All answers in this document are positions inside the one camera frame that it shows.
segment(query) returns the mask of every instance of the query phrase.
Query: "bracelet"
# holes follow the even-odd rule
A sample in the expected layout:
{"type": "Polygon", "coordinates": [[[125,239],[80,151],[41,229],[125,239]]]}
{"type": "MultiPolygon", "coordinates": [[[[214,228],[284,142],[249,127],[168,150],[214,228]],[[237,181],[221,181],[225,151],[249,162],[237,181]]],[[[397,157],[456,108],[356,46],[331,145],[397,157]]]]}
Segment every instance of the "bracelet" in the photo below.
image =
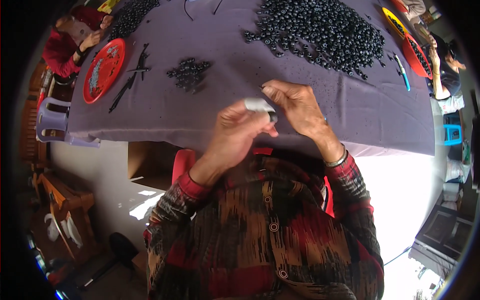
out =
{"type": "Polygon", "coordinates": [[[326,166],[327,168],[334,168],[334,167],[336,167],[336,166],[339,166],[339,165],[341,165],[341,164],[347,159],[348,151],[347,151],[347,149],[345,148],[345,145],[344,145],[344,144],[342,144],[342,146],[343,146],[343,155],[342,155],[342,157],[341,157],[339,160],[334,161],[333,163],[327,163],[326,161],[324,161],[324,164],[325,164],[325,166],[326,166]]]}
{"type": "Polygon", "coordinates": [[[82,52],[80,50],[80,47],[77,47],[77,50],[75,50],[75,52],[77,52],[78,56],[80,56],[80,57],[82,57],[85,54],[85,52],[82,52]]]}

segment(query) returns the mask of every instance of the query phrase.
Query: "cardboard box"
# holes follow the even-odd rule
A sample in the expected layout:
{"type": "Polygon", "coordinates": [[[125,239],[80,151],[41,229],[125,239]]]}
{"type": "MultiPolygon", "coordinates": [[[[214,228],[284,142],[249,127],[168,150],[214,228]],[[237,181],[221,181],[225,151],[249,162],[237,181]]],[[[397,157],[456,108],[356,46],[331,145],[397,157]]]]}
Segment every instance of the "cardboard box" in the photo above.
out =
{"type": "Polygon", "coordinates": [[[128,179],[166,191],[172,184],[173,162],[180,149],[167,142],[129,142],[128,179]]]}
{"type": "Polygon", "coordinates": [[[143,250],[140,251],[134,258],[132,258],[133,268],[135,272],[137,272],[140,279],[144,280],[145,283],[147,282],[147,263],[148,263],[148,255],[147,251],[143,250]]]}

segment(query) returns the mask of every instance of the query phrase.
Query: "red patterned shirt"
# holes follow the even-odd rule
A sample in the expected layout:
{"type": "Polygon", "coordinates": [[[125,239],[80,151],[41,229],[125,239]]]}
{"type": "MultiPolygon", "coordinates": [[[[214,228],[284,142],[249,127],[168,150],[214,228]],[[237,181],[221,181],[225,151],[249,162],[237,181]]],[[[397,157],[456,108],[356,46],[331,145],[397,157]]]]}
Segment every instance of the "red patterned shirt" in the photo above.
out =
{"type": "Polygon", "coordinates": [[[335,218],[321,209],[324,179],[277,158],[246,159],[213,189],[180,176],[144,232],[149,299],[274,299],[285,287],[380,299],[383,261],[360,171],[348,155],[325,174],[335,218]]]}

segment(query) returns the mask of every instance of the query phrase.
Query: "black cable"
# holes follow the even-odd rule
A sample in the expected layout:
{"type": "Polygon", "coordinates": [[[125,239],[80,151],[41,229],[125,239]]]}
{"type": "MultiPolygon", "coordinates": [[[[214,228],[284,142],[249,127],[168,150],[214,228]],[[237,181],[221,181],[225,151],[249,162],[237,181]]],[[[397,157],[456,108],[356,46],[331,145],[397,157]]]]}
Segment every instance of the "black cable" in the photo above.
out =
{"type": "Polygon", "coordinates": [[[410,250],[410,248],[412,248],[412,246],[407,247],[407,248],[406,248],[405,250],[403,250],[403,252],[400,253],[396,258],[394,258],[394,259],[392,259],[391,261],[389,261],[389,262],[387,262],[386,264],[384,264],[384,267],[385,267],[386,265],[388,265],[389,263],[391,263],[392,261],[394,261],[395,259],[399,258],[402,254],[404,254],[404,253],[407,252],[408,250],[410,250]]]}
{"type": "Polygon", "coordinates": [[[185,0],[185,2],[183,3],[183,10],[184,10],[185,13],[187,14],[187,16],[190,18],[190,20],[193,21],[192,17],[190,17],[190,15],[189,15],[188,12],[187,12],[186,6],[187,6],[187,0],[185,0]]]}
{"type": "Polygon", "coordinates": [[[223,0],[220,0],[220,3],[216,6],[215,11],[213,12],[213,15],[215,15],[217,9],[220,7],[220,4],[222,4],[222,1],[223,1],[223,0]]]}

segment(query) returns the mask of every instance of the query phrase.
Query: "yellow bowl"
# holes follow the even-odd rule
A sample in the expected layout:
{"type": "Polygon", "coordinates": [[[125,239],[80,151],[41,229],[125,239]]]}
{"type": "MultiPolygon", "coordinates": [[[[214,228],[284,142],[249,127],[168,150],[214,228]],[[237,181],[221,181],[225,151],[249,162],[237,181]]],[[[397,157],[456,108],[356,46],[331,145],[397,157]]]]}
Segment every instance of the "yellow bowl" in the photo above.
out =
{"type": "Polygon", "coordinates": [[[390,18],[394,19],[397,23],[400,24],[400,26],[402,26],[402,29],[404,32],[406,33],[409,33],[408,30],[405,28],[405,26],[403,26],[402,22],[400,22],[400,20],[391,12],[389,11],[388,9],[386,9],[385,7],[382,7],[382,11],[384,11],[384,14],[385,14],[385,18],[387,18],[387,21],[389,22],[389,24],[393,27],[393,29],[403,38],[405,38],[405,36],[403,35],[403,33],[400,32],[400,30],[398,30],[398,28],[395,27],[395,24],[393,24],[392,20],[390,20],[390,18]]]}

